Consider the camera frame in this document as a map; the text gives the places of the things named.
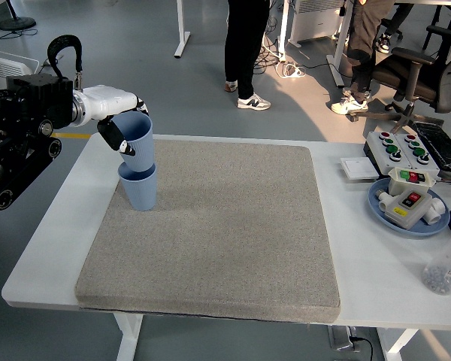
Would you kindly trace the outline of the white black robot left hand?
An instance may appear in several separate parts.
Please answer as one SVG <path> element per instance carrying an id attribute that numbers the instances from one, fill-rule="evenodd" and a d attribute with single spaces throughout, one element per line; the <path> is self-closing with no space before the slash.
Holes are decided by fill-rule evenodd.
<path id="1" fill-rule="evenodd" d="M 73 97 L 71 126 L 78 127 L 90 120 L 96 121 L 98 132 L 113 150 L 135 156 L 135 150 L 112 119 L 117 114 L 128 111 L 149 114 L 142 99 L 134 93 L 105 85 L 75 89 Z"/>

